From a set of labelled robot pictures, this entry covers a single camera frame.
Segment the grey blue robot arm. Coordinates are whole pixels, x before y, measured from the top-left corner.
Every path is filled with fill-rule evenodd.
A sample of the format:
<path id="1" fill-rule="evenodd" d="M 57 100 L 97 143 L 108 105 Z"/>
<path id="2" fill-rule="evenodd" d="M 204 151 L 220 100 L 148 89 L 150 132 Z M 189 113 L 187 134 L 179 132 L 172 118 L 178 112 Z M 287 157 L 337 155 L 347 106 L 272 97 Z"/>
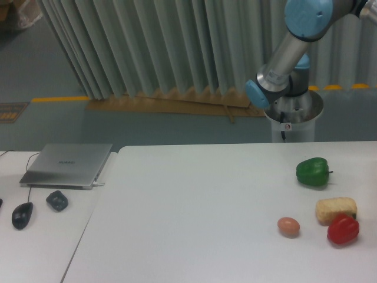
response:
<path id="1" fill-rule="evenodd" d="M 376 22 L 376 1 L 287 1 L 287 34 L 267 64 L 246 83 L 246 95 L 258 108 L 266 108 L 283 96 L 301 96 L 308 90 L 312 42 L 346 15 Z"/>

